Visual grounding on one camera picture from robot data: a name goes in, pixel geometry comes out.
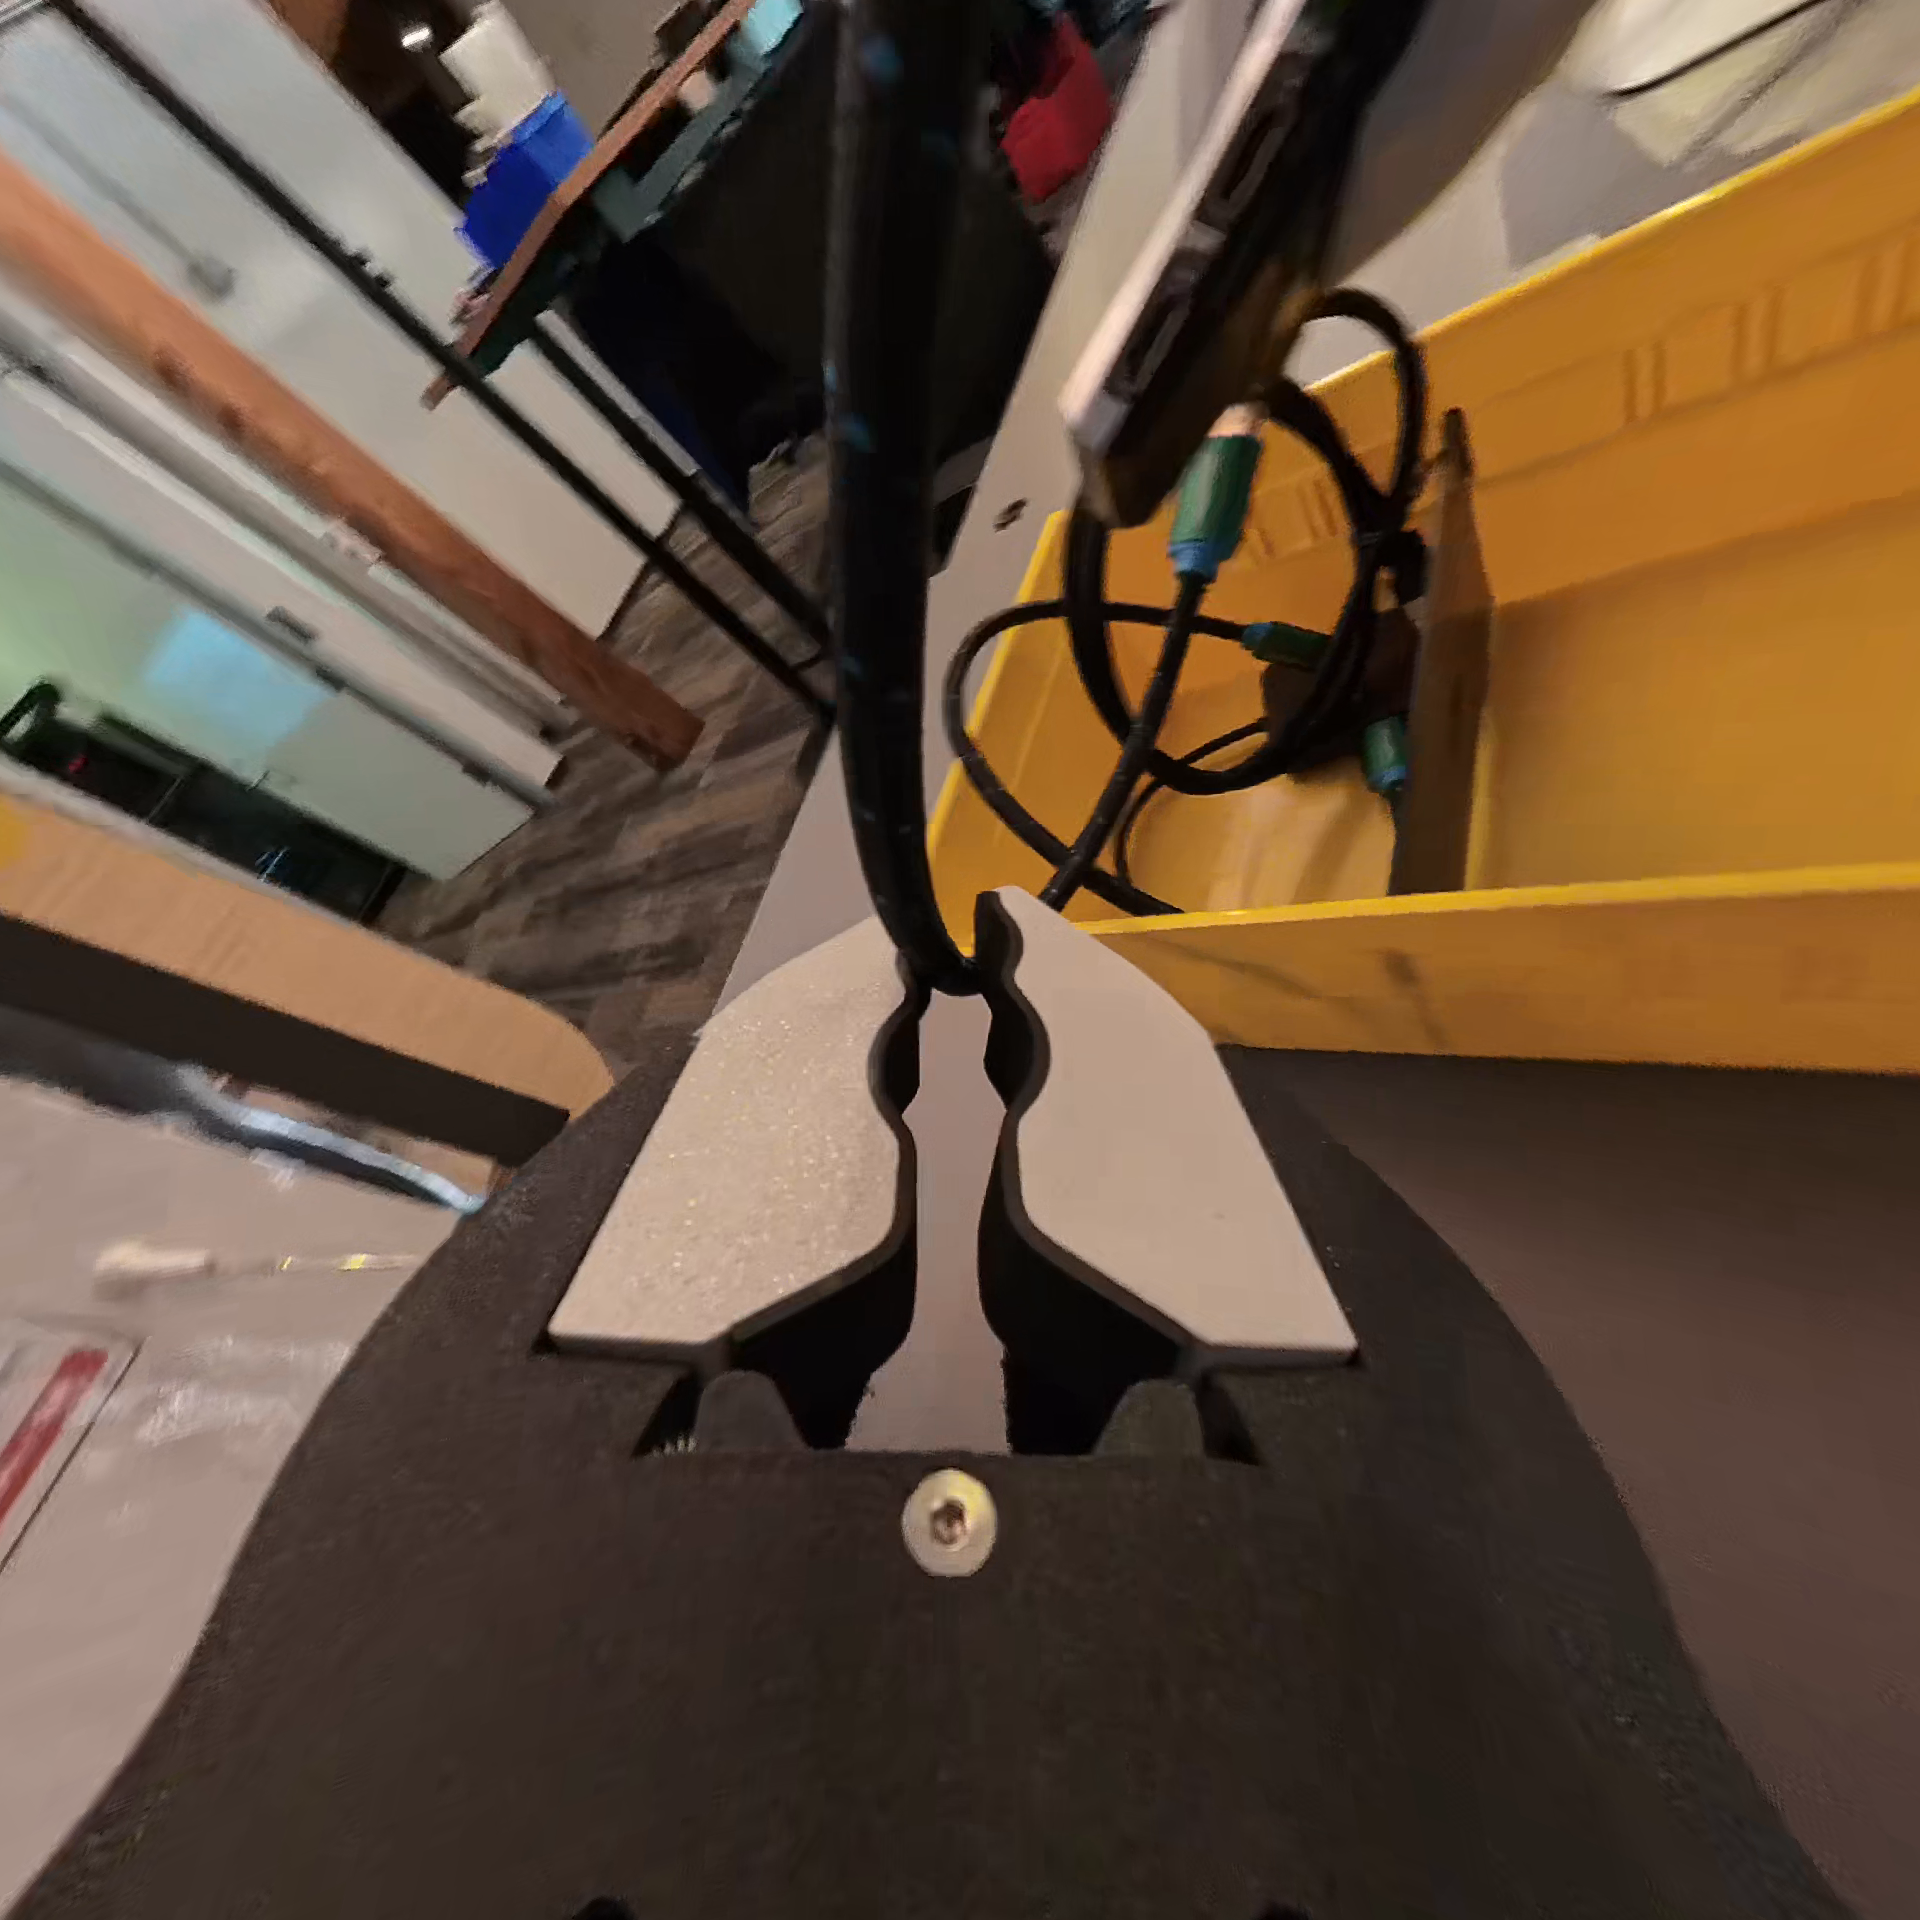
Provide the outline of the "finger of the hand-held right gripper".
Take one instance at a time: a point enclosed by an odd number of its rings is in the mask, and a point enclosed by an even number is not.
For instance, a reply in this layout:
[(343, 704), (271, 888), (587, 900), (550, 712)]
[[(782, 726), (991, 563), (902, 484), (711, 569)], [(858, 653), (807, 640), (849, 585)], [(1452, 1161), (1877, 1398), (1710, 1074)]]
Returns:
[(1325, 288), (1415, 224), (1542, 84), (1596, 3), (1429, 3), (1361, 120), (1319, 273)]

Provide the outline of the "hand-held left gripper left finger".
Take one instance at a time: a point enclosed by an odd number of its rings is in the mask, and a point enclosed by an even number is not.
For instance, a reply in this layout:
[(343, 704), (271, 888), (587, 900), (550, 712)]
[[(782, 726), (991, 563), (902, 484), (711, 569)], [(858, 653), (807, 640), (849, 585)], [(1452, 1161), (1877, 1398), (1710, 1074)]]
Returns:
[(922, 989), (876, 920), (716, 1012), (546, 1324), (699, 1374), (823, 1338), (874, 1371), (917, 1296)]

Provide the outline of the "wooden ceiling beam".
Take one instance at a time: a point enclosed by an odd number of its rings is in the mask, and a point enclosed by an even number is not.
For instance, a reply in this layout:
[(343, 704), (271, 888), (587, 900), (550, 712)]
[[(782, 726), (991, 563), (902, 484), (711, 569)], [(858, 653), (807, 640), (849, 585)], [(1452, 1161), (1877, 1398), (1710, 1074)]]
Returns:
[(383, 563), (658, 771), (705, 720), (591, 640), (345, 432), (3, 158), (4, 273), (247, 464), (373, 542)]

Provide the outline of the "silver hdmi hub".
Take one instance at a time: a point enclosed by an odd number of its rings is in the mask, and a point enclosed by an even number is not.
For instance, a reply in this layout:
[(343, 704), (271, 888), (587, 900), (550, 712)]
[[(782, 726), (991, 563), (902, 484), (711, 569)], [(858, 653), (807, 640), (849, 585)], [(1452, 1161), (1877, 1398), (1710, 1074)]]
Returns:
[(1205, 132), (1071, 363), (1061, 416), (1079, 505), (1119, 531), (1158, 509), (1213, 420), (1282, 373), (1329, 252), (1363, 123), (1420, 3), (1270, 3)]

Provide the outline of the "black framed wooden workbench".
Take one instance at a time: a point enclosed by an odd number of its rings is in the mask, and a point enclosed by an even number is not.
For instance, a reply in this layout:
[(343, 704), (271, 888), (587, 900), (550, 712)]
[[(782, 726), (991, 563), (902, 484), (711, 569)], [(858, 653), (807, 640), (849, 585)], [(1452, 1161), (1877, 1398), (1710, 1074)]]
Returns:
[[(674, 442), (658, 438), (647, 414), (623, 405), (585, 363), (565, 347), (543, 316), (569, 294), (571, 284), (603, 254), (597, 240), (571, 240), (581, 219), (594, 219), (613, 243), (626, 243), (654, 217), (658, 194), (628, 180), (634, 152), (652, 137), (652, 125), (681, 107), (699, 75), (716, 65), (724, 75), (711, 84), (716, 101), (729, 101), (759, 68), (759, 56), (747, 45), (746, 24), (753, 3), (699, 4), (701, 25), (685, 45), (662, 65), (620, 116), (607, 122), (577, 166), (553, 186), (540, 213), (518, 240), (515, 254), (486, 281), (484, 299), (471, 312), (458, 346), (434, 347), (438, 377), (421, 395), (422, 409), (436, 409), (446, 395), (466, 393), (481, 401), (509, 432), (535, 452), (591, 512), (611, 522), (637, 552), (660, 569), (708, 621), (791, 692), (821, 730), (835, 720), (833, 699), (810, 682), (810, 669), (825, 661), (825, 610), (802, 590), (759, 545), (743, 512), (707, 484), (701, 468)], [(611, 494), (585, 470), (563, 457), (491, 392), (491, 374), (507, 355), (527, 346), (558, 373), (573, 395), (613, 429), (631, 457), (658, 480), (708, 540), (735, 565), (773, 604), (817, 643), (817, 653), (791, 664), (761, 637), (743, 616), (734, 612), (708, 585), (695, 577), (658, 540), (631, 522)]]

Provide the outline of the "white containers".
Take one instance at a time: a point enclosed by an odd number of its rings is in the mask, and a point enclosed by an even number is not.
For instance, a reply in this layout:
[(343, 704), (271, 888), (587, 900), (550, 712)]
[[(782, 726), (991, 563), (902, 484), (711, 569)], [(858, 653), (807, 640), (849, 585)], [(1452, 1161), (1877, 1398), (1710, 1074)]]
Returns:
[(460, 90), (455, 116), (481, 142), (515, 132), (561, 90), (535, 45), (501, 3), (481, 3), (436, 51)]

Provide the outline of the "red storage bin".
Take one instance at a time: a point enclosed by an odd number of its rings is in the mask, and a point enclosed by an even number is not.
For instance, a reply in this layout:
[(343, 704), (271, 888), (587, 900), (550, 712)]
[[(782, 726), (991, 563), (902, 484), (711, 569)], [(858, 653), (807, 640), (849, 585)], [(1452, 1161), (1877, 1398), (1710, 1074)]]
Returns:
[(1114, 90), (1070, 12), (1045, 17), (1018, 45), (999, 96), (997, 146), (1020, 198), (1039, 209), (1077, 180), (1114, 125)]

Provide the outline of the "blue storage bins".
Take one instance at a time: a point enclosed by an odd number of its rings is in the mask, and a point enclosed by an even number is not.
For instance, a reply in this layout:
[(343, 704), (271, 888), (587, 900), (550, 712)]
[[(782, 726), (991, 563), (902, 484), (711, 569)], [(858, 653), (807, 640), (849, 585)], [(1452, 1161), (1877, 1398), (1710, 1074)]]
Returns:
[(484, 270), (503, 270), (561, 186), (590, 158), (591, 132), (548, 91), (486, 158), (469, 188), (460, 235)]

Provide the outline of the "yellow plastic bin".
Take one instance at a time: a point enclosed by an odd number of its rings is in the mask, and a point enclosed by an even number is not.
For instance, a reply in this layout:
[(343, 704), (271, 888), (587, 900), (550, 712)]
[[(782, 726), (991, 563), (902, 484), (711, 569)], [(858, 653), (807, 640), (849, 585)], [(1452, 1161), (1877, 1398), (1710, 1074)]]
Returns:
[(1918, 102), (1436, 323), (1487, 616), (1463, 882), (1346, 761), (1158, 795), (1070, 921), (1217, 1040), (1916, 1073)]

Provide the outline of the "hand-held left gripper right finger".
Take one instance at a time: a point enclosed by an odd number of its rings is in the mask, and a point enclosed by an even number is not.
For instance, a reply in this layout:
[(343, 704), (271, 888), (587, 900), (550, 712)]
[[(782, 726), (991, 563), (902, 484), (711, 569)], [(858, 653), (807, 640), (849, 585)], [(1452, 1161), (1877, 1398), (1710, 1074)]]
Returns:
[(1207, 1029), (1018, 888), (977, 900), (1003, 1104), (999, 1204), (1030, 1272), (1181, 1374), (1341, 1364), (1356, 1331)]

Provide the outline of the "white tablet stand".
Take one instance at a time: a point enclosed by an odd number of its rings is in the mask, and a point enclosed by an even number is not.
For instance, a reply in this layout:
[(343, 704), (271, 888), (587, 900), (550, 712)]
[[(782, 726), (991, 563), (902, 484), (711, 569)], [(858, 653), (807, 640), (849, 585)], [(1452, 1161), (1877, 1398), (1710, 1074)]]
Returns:
[(1674, 169), (1805, 75), (1862, 12), (1862, 3), (1606, 3), (1571, 42), (1559, 81)]

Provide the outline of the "black framed instruction sheet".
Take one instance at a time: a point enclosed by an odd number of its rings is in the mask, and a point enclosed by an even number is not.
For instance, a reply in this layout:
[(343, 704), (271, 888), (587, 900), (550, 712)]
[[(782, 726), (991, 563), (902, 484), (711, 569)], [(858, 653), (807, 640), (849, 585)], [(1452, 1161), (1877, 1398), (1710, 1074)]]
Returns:
[(566, 1122), (4, 920), (4, 1916), (378, 1315)]

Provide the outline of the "black bin divider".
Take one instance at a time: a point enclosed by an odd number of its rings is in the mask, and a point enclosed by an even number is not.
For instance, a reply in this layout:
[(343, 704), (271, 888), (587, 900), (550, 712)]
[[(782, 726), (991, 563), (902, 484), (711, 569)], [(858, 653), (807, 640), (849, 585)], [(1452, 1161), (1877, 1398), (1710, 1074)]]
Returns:
[(1405, 717), (1409, 779), (1387, 869), (1390, 896), (1460, 891), (1469, 875), (1482, 715), (1494, 597), (1482, 556), (1477, 468), (1466, 414), (1449, 408), (1430, 464), (1429, 574)]

